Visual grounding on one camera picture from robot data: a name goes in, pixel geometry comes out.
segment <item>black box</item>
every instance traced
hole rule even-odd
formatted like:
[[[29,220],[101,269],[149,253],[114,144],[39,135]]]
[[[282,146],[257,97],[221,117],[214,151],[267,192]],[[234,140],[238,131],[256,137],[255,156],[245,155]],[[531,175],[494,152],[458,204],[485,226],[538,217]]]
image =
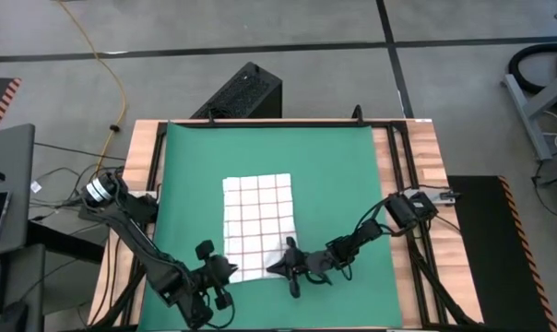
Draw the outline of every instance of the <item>black box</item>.
[[[281,118],[282,80],[258,65],[245,64],[191,119]]]

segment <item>green backdrop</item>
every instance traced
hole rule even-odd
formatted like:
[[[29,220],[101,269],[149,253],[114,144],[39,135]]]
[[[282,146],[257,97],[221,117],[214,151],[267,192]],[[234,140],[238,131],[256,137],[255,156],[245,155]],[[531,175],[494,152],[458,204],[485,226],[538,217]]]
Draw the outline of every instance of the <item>green backdrop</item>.
[[[223,251],[222,180],[273,173],[291,175],[303,251],[321,250],[351,233],[358,218],[382,198],[369,127],[199,129],[169,124],[156,245],[189,268],[200,267],[195,255],[200,242],[211,239]],[[299,299],[290,296],[285,279],[231,284],[227,290],[236,315],[230,328],[401,326],[389,238],[366,244],[352,269],[352,281],[330,271],[333,286],[300,279]],[[211,323],[216,325],[231,313],[214,311]],[[185,324],[178,309],[167,308],[147,287],[140,330],[179,328]]]

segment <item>hazard tape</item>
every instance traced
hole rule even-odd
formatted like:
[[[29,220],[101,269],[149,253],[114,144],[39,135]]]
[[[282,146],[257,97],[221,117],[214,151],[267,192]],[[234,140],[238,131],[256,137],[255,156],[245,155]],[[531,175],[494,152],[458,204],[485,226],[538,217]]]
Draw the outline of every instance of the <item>hazard tape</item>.
[[[0,99],[0,122],[4,119],[6,112],[8,111],[8,106],[10,102],[14,99],[14,96],[17,94],[17,89],[20,86],[22,80],[20,78],[14,78],[6,88],[6,92],[4,92],[4,96]]]
[[[512,196],[512,193],[510,192],[510,186],[508,185],[506,178],[504,178],[503,176],[498,176],[498,179],[500,180],[500,183],[504,188],[504,194],[506,195],[506,200],[508,201],[508,207],[510,207],[512,217],[515,221],[516,232],[518,233],[518,237],[520,237],[520,243],[522,244],[522,249],[525,252],[525,257],[528,261],[528,268],[530,269],[530,273],[533,276],[533,280],[537,286],[537,293],[539,294],[541,305],[544,308],[545,316],[549,320],[549,329],[551,330],[551,332],[557,332],[557,323],[555,323],[553,311],[551,310],[549,300],[547,299],[547,295],[545,294],[545,289],[543,288],[539,271],[537,270],[537,265],[535,264],[535,259],[533,258],[533,254],[530,252],[527,236],[525,235],[525,229],[522,227],[522,221],[518,216],[518,211],[516,210],[516,202],[514,197]]]

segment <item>white grid paper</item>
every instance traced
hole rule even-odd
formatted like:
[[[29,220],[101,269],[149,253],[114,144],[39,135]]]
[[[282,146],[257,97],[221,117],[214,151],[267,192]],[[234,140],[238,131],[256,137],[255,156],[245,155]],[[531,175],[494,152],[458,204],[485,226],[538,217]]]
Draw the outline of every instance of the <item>white grid paper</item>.
[[[224,252],[238,270],[230,282],[278,278],[267,267],[297,240],[290,174],[233,177],[223,180]]]

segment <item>gray floor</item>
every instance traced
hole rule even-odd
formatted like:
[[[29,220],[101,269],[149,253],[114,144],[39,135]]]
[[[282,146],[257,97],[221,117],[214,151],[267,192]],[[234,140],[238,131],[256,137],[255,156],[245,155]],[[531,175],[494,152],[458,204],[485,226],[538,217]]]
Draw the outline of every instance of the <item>gray floor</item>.
[[[396,41],[557,36],[557,5],[541,0],[385,0]],[[104,52],[273,45],[383,42],[372,0],[88,0],[70,2]],[[557,319],[557,218],[540,205],[530,176],[537,166],[507,91],[500,87],[511,55],[526,44],[398,49],[416,117],[432,118],[449,174],[500,174],[513,187],[524,227]],[[0,55],[85,53],[87,45],[52,1],[0,1]],[[125,156],[139,118],[190,116],[245,62],[284,81],[285,117],[402,116],[386,49],[191,55],[108,60],[121,77],[130,109],[109,153]],[[547,83],[554,57],[527,60],[528,77]],[[91,60],[0,64],[0,77],[23,84],[1,127],[37,126],[37,140],[98,152],[119,109],[111,78]],[[548,130],[557,131],[551,119]],[[35,148],[33,175],[59,166],[82,171],[88,156]],[[557,160],[544,169],[557,173]],[[37,197],[59,199],[75,179],[44,179]],[[557,210],[557,189],[542,189]],[[88,226],[69,211],[45,221],[60,231]],[[81,236],[94,242],[105,230]],[[48,257],[47,270],[66,258]],[[98,267],[74,264],[47,280],[46,331],[82,327]],[[65,284],[75,283],[75,287]]]

